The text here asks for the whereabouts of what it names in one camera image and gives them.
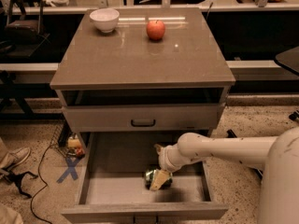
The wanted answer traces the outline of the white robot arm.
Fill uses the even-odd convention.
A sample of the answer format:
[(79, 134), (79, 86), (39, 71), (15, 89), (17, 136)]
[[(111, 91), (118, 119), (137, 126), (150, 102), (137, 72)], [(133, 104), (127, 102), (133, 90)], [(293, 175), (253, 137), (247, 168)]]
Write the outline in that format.
[(258, 224), (299, 224), (299, 128), (279, 136), (209, 138), (185, 133), (171, 146), (156, 147), (160, 169), (151, 181), (159, 189), (185, 165), (216, 157), (263, 172)]

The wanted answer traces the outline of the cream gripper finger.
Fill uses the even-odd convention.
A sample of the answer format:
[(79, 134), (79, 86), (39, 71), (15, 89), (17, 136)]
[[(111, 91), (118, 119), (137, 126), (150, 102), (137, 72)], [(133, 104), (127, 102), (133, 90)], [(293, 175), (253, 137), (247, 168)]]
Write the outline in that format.
[(156, 169), (154, 171), (149, 189), (152, 191), (159, 190), (170, 177), (171, 174), (169, 172)]

